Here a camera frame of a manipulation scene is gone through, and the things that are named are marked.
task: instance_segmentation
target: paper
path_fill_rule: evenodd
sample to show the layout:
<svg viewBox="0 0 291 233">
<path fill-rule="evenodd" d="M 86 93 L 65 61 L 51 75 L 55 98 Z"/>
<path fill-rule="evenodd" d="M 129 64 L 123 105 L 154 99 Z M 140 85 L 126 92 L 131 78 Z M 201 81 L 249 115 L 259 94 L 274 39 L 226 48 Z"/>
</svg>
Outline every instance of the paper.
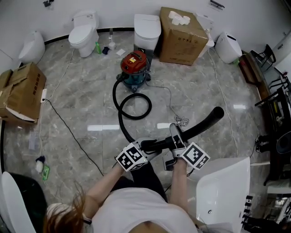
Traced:
<svg viewBox="0 0 291 233">
<path fill-rule="evenodd" d="M 123 50 L 123 49 L 120 49 L 118 52 L 117 52 L 117 54 L 119 55 L 119 56 L 121 56 L 122 54 L 124 54 L 125 53 L 125 50 Z"/>
<path fill-rule="evenodd" d="M 36 141 L 36 135 L 35 133 L 30 133 L 30 137 L 29 137 L 29 145 L 28 148 L 30 150 L 35 150 L 35 141 Z"/>
</svg>

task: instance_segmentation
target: toilet lid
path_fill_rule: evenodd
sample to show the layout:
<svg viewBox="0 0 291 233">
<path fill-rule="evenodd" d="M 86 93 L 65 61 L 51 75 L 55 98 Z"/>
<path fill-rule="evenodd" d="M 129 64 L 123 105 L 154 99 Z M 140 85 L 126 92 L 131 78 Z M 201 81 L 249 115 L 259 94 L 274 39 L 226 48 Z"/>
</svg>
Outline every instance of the toilet lid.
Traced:
<svg viewBox="0 0 291 233">
<path fill-rule="evenodd" d="M 69 35 L 69 42 L 72 45 L 80 44 L 87 37 L 89 37 L 92 32 L 93 32 L 93 27 L 89 24 L 75 27 Z"/>
<path fill-rule="evenodd" d="M 161 34 L 160 18 L 156 15 L 135 14 L 135 32 L 145 39 L 155 39 Z"/>
<path fill-rule="evenodd" d="M 237 43 L 236 39 L 230 34 L 226 34 L 226 38 L 229 44 L 231 45 L 232 49 L 236 52 L 236 54 L 238 56 L 241 56 L 242 55 L 241 48 L 240 45 Z"/>
<path fill-rule="evenodd" d="M 8 214 L 15 232 L 35 233 L 21 192 L 14 178 L 8 172 L 4 172 L 1 183 Z"/>
</svg>

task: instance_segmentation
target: white sink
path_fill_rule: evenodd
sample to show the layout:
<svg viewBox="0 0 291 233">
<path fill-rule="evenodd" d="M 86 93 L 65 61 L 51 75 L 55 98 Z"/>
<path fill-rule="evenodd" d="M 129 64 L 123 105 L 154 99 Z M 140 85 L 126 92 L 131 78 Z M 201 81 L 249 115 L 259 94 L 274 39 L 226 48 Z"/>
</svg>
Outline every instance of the white sink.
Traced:
<svg viewBox="0 0 291 233">
<path fill-rule="evenodd" d="M 209 161 L 188 177 L 190 213 L 205 224 L 231 223 L 239 233 L 249 190 L 249 157 Z"/>
</svg>

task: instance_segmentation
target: black hose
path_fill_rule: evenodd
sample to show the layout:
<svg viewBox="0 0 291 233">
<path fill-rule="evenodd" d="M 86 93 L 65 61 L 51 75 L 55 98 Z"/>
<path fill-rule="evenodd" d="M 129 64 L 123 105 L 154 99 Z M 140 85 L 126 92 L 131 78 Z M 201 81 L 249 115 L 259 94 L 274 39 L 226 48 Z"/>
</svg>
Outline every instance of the black hose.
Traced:
<svg viewBox="0 0 291 233">
<path fill-rule="evenodd" d="M 146 95 L 144 94 L 141 94 L 141 93 L 134 93 L 134 94 L 131 94 L 129 96 L 127 96 L 120 104 L 120 106 L 118 105 L 117 103 L 117 100 L 116 100 L 116 88 L 118 86 L 119 83 L 121 83 L 123 80 L 122 79 L 118 79 L 116 81 L 116 83 L 114 84 L 113 86 L 113 91 L 112 91 L 112 96 L 113 96 L 113 102 L 114 102 L 114 105 L 115 107 L 117 108 L 118 110 L 118 121 L 119 121 L 119 125 L 120 125 L 120 129 L 121 131 L 123 132 L 124 136 L 126 137 L 126 139 L 129 141 L 129 142 L 134 142 L 135 139 L 130 136 L 129 132 L 126 130 L 125 126 L 124 126 L 124 123 L 123 123 L 123 119 L 122 119 L 122 115 L 124 115 L 125 117 L 131 119 L 131 120 L 140 120 L 142 118 L 145 118 L 151 111 L 151 108 L 152 108 L 152 104 L 151 104 L 151 100 L 149 99 L 149 97 L 147 97 Z M 146 112 L 144 114 L 142 114 L 141 116 L 131 116 L 129 114 L 127 114 L 126 112 L 124 112 L 122 109 L 123 109 L 123 106 L 125 105 L 125 103 L 127 101 L 129 101 L 131 98 L 135 98 L 135 97 L 142 97 L 144 98 L 147 102 L 148 102 L 148 109 L 146 110 Z"/>
<path fill-rule="evenodd" d="M 183 141 L 187 141 L 190 138 L 201 134 L 205 130 L 209 129 L 211 126 L 216 124 L 224 116 L 224 111 L 221 107 L 215 107 L 211 113 L 199 124 L 193 126 L 192 128 L 181 133 Z M 147 145 L 146 148 L 141 148 L 143 151 L 158 151 L 169 148 L 170 145 L 166 143 L 166 140 L 155 142 L 152 145 Z"/>
</svg>

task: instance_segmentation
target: gray marble tile floor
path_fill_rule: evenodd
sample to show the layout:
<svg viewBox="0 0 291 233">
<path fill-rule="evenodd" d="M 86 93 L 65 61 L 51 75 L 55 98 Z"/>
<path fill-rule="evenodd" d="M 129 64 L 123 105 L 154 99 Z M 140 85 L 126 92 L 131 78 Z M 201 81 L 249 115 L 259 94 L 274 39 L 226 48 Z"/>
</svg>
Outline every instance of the gray marble tile floor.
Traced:
<svg viewBox="0 0 291 233">
<path fill-rule="evenodd" d="M 99 43 L 103 48 L 109 43 L 108 33 L 100 34 Z M 113 104 L 112 87 L 115 77 L 121 72 L 120 62 L 124 56 L 116 52 L 133 49 L 133 32 L 116 32 L 116 51 L 108 55 L 93 52 L 86 58 L 79 57 L 78 51 L 70 48 L 68 40 L 62 40 L 46 46 L 46 51 L 38 67 L 47 77 L 48 97 L 58 85 L 51 102 L 66 121 L 84 150 L 107 173 L 115 163 L 114 156 L 128 145 L 120 129 L 88 131 L 90 125 L 118 125 L 117 110 Z M 226 106 L 218 86 L 224 93 Z M 215 106 L 227 109 L 225 116 L 209 130 L 196 136 L 192 141 L 199 144 L 211 157 L 250 156 L 257 134 L 265 134 L 262 113 L 254 107 L 259 95 L 255 86 L 245 82 L 240 69 L 235 65 L 224 64 L 215 50 L 210 50 L 193 66 L 183 66 L 159 62 L 154 58 L 151 66 L 150 85 L 165 86 L 171 90 L 171 105 L 181 117 L 190 120 L 188 129 L 203 120 Z M 153 137 L 164 139 L 169 130 L 159 129 L 159 123 L 172 123 L 174 113 L 170 109 L 170 93 L 167 89 L 144 85 L 138 90 L 152 101 L 151 113 L 140 121 L 124 119 L 125 126 L 134 138 Z M 119 103 L 130 91 L 120 84 L 117 88 Z M 125 111 L 141 114 L 147 104 L 141 99 L 129 101 Z M 42 186 L 48 203 L 69 203 L 76 191 L 76 183 L 86 191 L 98 179 L 100 173 L 94 164 L 80 150 L 64 123 L 52 110 L 49 103 L 43 105 L 42 125 L 18 127 L 7 123 L 5 128 L 5 168 L 9 172 L 24 174 L 37 180 Z M 35 170 L 35 159 L 46 157 L 50 166 L 47 181 Z M 253 153 L 251 162 L 269 160 L 269 154 Z M 164 187 L 171 182 L 171 172 L 164 171 L 161 157 L 152 161 L 155 172 Z M 269 166 L 251 167 L 251 190 L 255 196 L 254 211 L 259 215 L 260 206 L 266 200 L 266 187 L 263 182 L 269 172 Z"/>
</svg>

